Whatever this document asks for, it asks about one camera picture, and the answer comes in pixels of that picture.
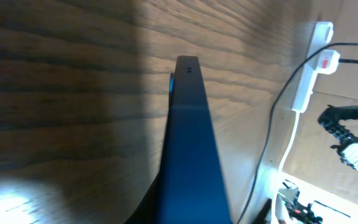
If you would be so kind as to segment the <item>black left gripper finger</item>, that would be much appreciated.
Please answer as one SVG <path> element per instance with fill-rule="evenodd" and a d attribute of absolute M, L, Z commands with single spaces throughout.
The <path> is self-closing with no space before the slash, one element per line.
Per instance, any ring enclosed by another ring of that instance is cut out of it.
<path fill-rule="evenodd" d="M 154 224 L 158 213 L 160 174 L 157 174 L 133 214 L 124 224 Z"/>

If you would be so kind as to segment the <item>blue Samsung Galaxy smartphone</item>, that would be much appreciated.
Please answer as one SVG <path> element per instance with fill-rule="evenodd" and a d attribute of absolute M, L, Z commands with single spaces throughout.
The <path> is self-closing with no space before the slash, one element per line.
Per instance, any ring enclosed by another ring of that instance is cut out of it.
<path fill-rule="evenodd" d="M 179 56 L 169 85 L 156 223 L 230 223 L 198 57 Z"/>

